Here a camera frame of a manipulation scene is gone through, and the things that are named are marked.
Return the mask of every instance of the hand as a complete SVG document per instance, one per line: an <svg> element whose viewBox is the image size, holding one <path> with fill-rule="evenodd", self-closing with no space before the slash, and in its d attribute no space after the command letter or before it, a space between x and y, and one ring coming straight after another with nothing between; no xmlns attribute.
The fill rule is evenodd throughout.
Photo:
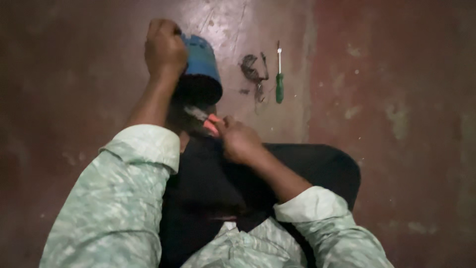
<svg viewBox="0 0 476 268"><path fill-rule="evenodd" d="M236 164L250 165L266 151L256 131L231 116L215 126L223 139L225 157Z"/></svg>
<svg viewBox="0 0 476 268"><path fill-rule="evenodd" d="M178 79L187 65L187 49L180 29L170 20L153 19L147 33L145 58L151 79L173 76Z"/></svg>

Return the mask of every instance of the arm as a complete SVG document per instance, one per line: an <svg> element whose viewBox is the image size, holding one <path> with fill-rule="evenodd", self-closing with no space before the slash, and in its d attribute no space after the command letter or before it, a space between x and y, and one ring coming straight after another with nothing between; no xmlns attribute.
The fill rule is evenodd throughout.
<svg viewBox="0 0 476 268"><path fill-rule="evenodd" d="M187 58L173 35L176 27L151 22L144 95L127 128L79 176L48 236L41 267L158 266L162 196L179 165L179 138L160 127Z"/></svg>
<svg viewBox="0 0 476 268"><path fill-rule="evenodd" d="M277 219L293 223L308 240L318 267L392 267L379 241L355 224L343 198L280 163L253 129L229 117L217 128L225 156L250 166L271 186L283 203L275 205Z"/></svg>

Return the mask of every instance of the orange pliers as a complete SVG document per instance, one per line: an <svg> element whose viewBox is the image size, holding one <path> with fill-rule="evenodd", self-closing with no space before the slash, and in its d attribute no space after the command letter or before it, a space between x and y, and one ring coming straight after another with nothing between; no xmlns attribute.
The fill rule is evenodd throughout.
<svg viewBox="0 0 476 268"><path fill-rule="evenodd" d="M218 129L215 127L216 122L222 122L223 120L217 117L214 114L207 114L203 110L195 107L195 106L185 106L184 111L189 115L197 118L198 120L203 122L203 127L210 131L210 135L213 137L220 137L220 133Z"/></svg>

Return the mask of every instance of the shirt sleeve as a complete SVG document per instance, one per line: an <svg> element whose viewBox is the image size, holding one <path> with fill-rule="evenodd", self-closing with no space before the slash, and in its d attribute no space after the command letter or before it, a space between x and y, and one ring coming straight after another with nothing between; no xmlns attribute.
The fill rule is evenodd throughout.
<svg viewBox="0 0 476 268"><path fill-rule="evenodd" d="M392 268L380 242L355 224L346 201L314 186L275 205L276 218L290 222L311 244L317 267Z"/></svg>
<svg viewBox="0 0 476 268"><path fill-rule="evenodd" d="M48 236L40 267L154 267L162 196L179 137L155 125L117 134L81 173Z"/></svg>

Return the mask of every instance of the rolled sleeve cuff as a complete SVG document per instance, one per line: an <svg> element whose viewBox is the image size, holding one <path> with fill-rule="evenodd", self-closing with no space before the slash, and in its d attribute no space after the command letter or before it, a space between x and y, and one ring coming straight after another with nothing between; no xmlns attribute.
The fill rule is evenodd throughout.
<svg viewBox="0 0 476 268"><path fill-rule="evenodd" d="M349 213L347 202L333 192L313 186L281 205L274 205L276 219L282 222L310 222Z"/></svg>
<svg viewBox="0 0 476 268"><path fill-rule="evenodd" d="M119 132L99 153L107 150L125 163L158 163L179 170L180 139L172 131L151 124L130 126Z"/></svg>

